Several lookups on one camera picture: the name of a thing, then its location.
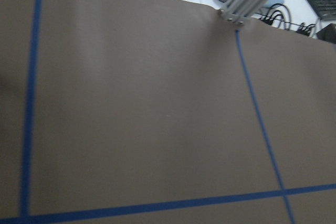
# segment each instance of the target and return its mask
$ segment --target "black device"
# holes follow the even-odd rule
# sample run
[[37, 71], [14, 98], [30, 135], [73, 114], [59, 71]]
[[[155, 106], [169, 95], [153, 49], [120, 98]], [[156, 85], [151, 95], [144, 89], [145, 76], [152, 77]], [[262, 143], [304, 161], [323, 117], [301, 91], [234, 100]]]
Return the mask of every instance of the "black device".
[[317, 37], [321, 40], [325, 40], [336, 44], [336, 24], [329, 24], [324, 29], [320, 30]]
[[336, 19], [336, 0], [307, 0], [322, 20]]

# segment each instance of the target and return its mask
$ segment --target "black keyboard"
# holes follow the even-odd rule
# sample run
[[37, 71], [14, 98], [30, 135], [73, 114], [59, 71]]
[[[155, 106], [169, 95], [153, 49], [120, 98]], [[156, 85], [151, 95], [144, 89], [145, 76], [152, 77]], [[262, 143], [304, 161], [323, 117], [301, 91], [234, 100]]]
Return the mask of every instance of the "black keyboard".
[[307, 0], [320, 19], [336, 19], [336, 0]]

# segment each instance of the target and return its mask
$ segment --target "blue line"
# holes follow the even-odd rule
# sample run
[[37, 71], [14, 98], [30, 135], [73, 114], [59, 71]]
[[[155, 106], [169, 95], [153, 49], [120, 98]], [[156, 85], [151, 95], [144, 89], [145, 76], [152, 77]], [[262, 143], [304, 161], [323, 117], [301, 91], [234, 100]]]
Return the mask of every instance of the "blue line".
[[28, 77], [26, 87], [26, 109], [23, 137], [23, 157], [20, 192], [20, 217], [25, 220], [29, 215], [30, 158], [33, 141], [34, 98], [36, 82], [36, 63], [38, 50], [39, 21], [42, 0], [35, 0], [33, 26], [31, 31]]
[[[283, 191], [285, 189], [285, 187], [283, 185], [283, 182], [282, 182], [282, 179], [281, 179], [281, 176], [280, 176], [280, 171], [279, 171], [279, 168], [278, 168], [278, 165], [277, 165], [277, 162], [276, 162], [276, 159], [275, 159], [272, 147], [271, 147], [271, 143], [270, 143], [267, 131], [266, 131], [266, 127], [265, 127], [265, 124], [264, 124], [264, 121], [263, 121], [263, 117], [261, 116], [261, 112], [260, 112], [260, 109], [259, 109], [257, 98], [256, 98], [256, 95], [254, 93], [252, 82], [251, 82], [251, 79], [250, 79], [250, 76], [249, 76], [249, 73], [248, 73], [248, 70], [247, 70], [247, 67], [246, 67], [246, 64], [245, 64], [244, 55], [243, 55], [243, 51], [241, 49], [241, 44], [240, 44], [239, 30], [236, 30], [236, 42], [237, 42], [237, 48], [238, 48], [238, 52], [239, 52], [240, 61], [242, 62], [241, 65], [242, 65], [243, 70], [244, 70], [246, 82], [247, 82], [248, 89], [249, 89], [249, 92], [250, 92], [250, 95], [251, 95], [251, 98], [252, 98], [252, 101], [253, 101], [253, 105], [255, 107], [255, 111], [256, 111], [258, 121], [259, 121], [259, 124], [260, 124], [260, 128], [261, 128], [261, 131], [262, 131], [262, 135], [264, 136], [264, 139], [265, 139], [267, 150], [268, 150], [269, 156], [271, 158], [275, 174], [277, 176], [279, 187]], [[295, 224], [293, 212], [292, 212], [292, 209], [290, 207], [290, 204], [289, 204], [289, 201], [288, 201], [288, 198], [287, 198], [286, 195], [283, 195], [283, 200], [285, 201], [285, 205], [286, 205], [286, 208], [287, 208], [287, 211], [288, 211], [288, 216], [289, 216], [290, 222], [292, 224]]]
[[[104, 218], [104, 217], [139, 214], [142, 212], [154, 212], [154, 211], [162, 211], [162, 210], [226, 204], [230, 202], [239, 202], [239, 201], [247, 201], [247, 200], [258, 200], [258, 199], [265, 199], [265, 198], [283, 197], [284, 195], [307, 194], [307, 193], [313, 193], [313, 192], [325, 191], [325, 190], [336, 190], [336, 184], [300, 187], [300, 188], [276, 190], [276, 191], [265, 191], [265, 192], [260, 192], [260, 193], [243, 194], [243, 195], [231, 195], [231, 196], [223, 196], [223, 197], [180, 200], [180, 201], [145, 204], [145, 205], [103, 208], [103, 209], [95, 209], [95, 210], [66, 212], [66, 213], [60, 213], [60, 214], [30, 216], [28, 218], [27, 223], [48, 224], [48, 223], [57, 223], [57, 222], [64, 222], [64, 221], [97, 219], [97, 218]], [[1, 224], [17, 224], [19, 223], [19, 221], [20, 221], [19, 218], [9, 218], [9, 219], [0, 220], [0, 223]]]

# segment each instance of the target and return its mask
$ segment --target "vertical blue tape strip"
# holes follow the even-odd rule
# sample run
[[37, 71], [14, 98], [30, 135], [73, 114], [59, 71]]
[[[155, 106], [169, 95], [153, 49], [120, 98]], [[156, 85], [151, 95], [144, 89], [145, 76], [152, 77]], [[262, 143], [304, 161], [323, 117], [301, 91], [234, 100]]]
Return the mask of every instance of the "vertical blue tape strip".
[[24, 121], [23, 136], [23, 155], [22, 155], [22, 177], [20, 192], [20, 208], [19, 215], [23, 222], [29, 216], [29, 184], [30, 184], [30, 159], [33, 141], [33, 118], [34, 118], [34, 97], [36, 83], [36, 63], [38, 50], [38, 34], [40, 23], [42, 0], [35, 0], [33, 26], [31, 31], [28, 77], [26, 87], [26, 108]]
[[[250, 92], [250, 95], [251, 95], [251, 98], [252, 98], [252, 101], [253, 101], [253, 105], [254, 105], [254, 108], [255, 108], [255, 111], [256, 111], [256, 114], [257, 114], [257, 117], [258, 117], [258, 121], [259, 121], [259, 125], [260, 125], [261, 131], [262, 131], [262, 135], [264, 137], [264, 140], [265, 140], [265, 143], [266, 143], [266, 146], [267, 146], [267, 150], [268, 150], [269, 156], [271, 158], [275, 174], [277, 176], [279, 187], [280, 187], [281, 191], [284, 191], [285, 187], [283, 185], [283, 182], [282, 182], [282, 179], [281, 179], [281, 176], [280, 176], [280, 171], [279, 171], [279, 168], [278, 168], [278, 165], [277, 165], [277, 162], [276, 162], [273, 150], [272, 150], [272, 146], [271, 146], [271, 143], [270, 143], [267, 131], [266, 131], [266, 127], [265, 127], [265, 124], [264, 124], [264, 121], [263, 121], [263, 117], [261, 116], [261, 112], [260, 112], [260, 109], [259, 109], [257, 98], [256, 98], [256, 95], [254, 93], [252, 82], [251, 82], [251, 79], [250, 79], [250, 76], [249, 76], [249, 73], [248, 73], [248, 70], [247, 70], [245, 60], [244, 60], [244, 55], [243, 55], [243, 51], [241, 49], [241, 44], [240, 44], [239, 30], [236, 30], [236, 43], [237, 43], [237, 48], [238, 48], [238, 52], [239, 52], [239, 58], [240, 58], [240, 61], [241, 61], [241, 65], [243, 67], [243, 71], [244, 71], [246, 82], [247, 82], [247, 85], [248, 85], [248, 89], [249, 89], [249, 92]], [[283, 200], [285, 201], [285, 205], [286, 205], [286, 208], [287, 208], [287, 212], [288, 212], [290, 222], [292, 224], [295, 224], [293, 212], [292, 212], [292, 209], [290, 207], [290, 203], [289, 203], [289, 200], [288, 200], [288, 197], [287, 197], [286, 194], [283, 195]]]

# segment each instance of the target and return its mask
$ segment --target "blue tape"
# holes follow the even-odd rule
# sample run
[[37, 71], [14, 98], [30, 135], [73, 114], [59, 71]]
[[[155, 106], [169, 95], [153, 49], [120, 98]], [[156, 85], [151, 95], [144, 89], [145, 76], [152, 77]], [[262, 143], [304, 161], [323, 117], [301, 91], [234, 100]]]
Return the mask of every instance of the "blue tape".
[[[86, 210], [86, 211], [66, 212], [66, 213], [60, 213], [60, 214], [30, 216], [28, 218], [27, 223], [48, 224], [48, 223], [57, 223], [57, 222], [65, 222], [65, 221], [98, 219], [98, 218], [104, 218], [104, 217], [139, 214], [139, 213], [144, 213], [144, 212], [155, 212], [155, 211], [162, 211], [162, 210], [200, 207], [200, 206], [226, 204], [226, 203], [239, 202], [239, 201], [283, 197], [284, 195], [288, 196], [288, 195], [297, 195], [297, 194], [307, 194], [307, 193], [313, 193], [313, 192], [325, 191], [325, 190], [336, 190], [336, 184], [300, 187], [300, 188], [277, 190], [277, 191], [265, 191], [265, 192], [260, 192], [260, 193], [243, 194], [243, 195], [231, 195], [231, 196], [203, 198], [203, 199], [180, 200], [180, 201], [145, 204], [145, 205], [103, 208], [103, 209]], [[19, 218], [9, 218], [9, 219], [0, 220], [0, 223], [1, 224], [17, 224], [19, 223], [19, 221], [20, 221]]]
[[25, 223], [29, 215], [29, 184], [30, 184], [30, 160], [33, 140], [33, 118], [34, 118], [34, 98], [36, 83], [36, 63], [38, 50], [38, 33], [40, 23], [40, 11], [42, 0], [35, 0], [33, 27], [31, 31], [29, 65], [27, 77], [27, 94], [23, 136], [23, 154], [22, 154], [22, 174], [20, 189], [20, 208], [19, 215], [22, 222]]
[[[236, 43], [237, 43], [237, 48], [238, 48], [238, 53], [239, 53], [239, 58], [240, 58], [240, 61], [241, 61], [241, 65], [243, 67], [246, 82], [247, 82], [247, 85], [248, 85], [248, 89], [249, 89], [249, 92], [250, 92], [250, 95], [251, 95], [251, 98], [252, 98], [252, 101], [253, 101], [253, 105], [254, 105], [257, 117], [258, 117], [258, 121], [259, 121], [259, 125], [260, 125], [261, 131], [262, 131], [262, 135], [263, 135], [265, 143], [266, 143], [267, 151], [268, 151], [269, 156], [271, 158], [273, 169], [274, 169], [275, 174], [277, 176], [277, 181], [278, 181], [279, 187], [283, 191], [285, 189], [285, 187], [283, 185], [283, 182], [282, 182], [282, 179], [281, 179], [281, 176], [280, 176], [280, 171], [279, 171], [279, 168], [278, 168], [278, 165], [277, 165], [277, 162], [276, 162], [273, 150], [272, 150], [272, 146], [271, 146], [271, 143], [270, 143], [267, 131], [266, 131], [266, 127], [265, 127], [265, 124], [264, 124], [264, 121], [263, 121], [263, 117], [261, 116], [261, 112], [260, 112], [260, 109], [259, 109], [257, 98], [256, 98], [256, 95], [254, 93], [253, 85], [252, 85], [252, 82], [251, 82], [251, 79], [250, 79], [250, 76], [249, 76], [249, 73], [248, 73], [248, 70], [247, 70], [247, 66], [246, 66], [246, 63], [245, 63], [245, 60], [244, 60], [244, 55], [243, 55], [243, 51], [241, 49], [241, 44], [240, 44], [239, 30], [236, 30]], [[283, 196], [283, 200], [285, 201], [285, 205], [286, 205], [286, 209], [287, 209], [287, 212], [288, 212], [290, 222], [292, 224], [295, 224], [293, 212], [292, 212], [292, 209], [290, 207], [290, 204], [289, 204], [289, 201], [288, 201], [288, 198], [287, 198], [286, 195]]]

